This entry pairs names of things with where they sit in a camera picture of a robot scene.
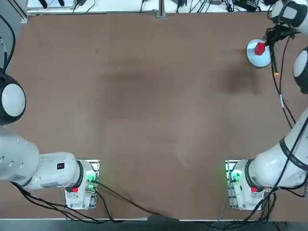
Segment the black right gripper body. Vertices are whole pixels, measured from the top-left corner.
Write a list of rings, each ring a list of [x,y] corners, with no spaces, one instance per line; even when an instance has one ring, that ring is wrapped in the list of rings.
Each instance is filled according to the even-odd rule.
[[[289,26],[275,25],[269,32],[269,39],[284,39],[294,37],[297,31]]]

